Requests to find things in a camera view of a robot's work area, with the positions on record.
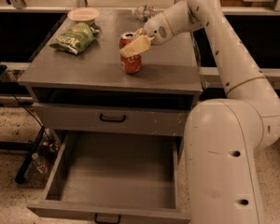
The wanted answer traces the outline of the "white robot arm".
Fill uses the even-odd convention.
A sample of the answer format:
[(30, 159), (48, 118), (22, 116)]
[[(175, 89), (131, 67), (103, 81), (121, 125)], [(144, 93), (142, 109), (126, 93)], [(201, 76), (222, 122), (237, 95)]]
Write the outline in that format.
[(184, 130), (190, 224), (265, 224), (254, 152), (280, 137), (280, 99), (234, 32), (219, 0), (183, 0), (149, 19), (128, 58), (203, 28), (226, 94), (189, 113)]

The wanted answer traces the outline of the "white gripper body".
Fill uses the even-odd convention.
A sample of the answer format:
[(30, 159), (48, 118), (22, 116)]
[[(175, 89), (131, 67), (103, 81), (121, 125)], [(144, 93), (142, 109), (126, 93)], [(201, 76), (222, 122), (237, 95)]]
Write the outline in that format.
[(150, 18), (145, 23), (143, 31), (154, 46), (163, 45), (174, 37), (170, 23), (164, 12)]

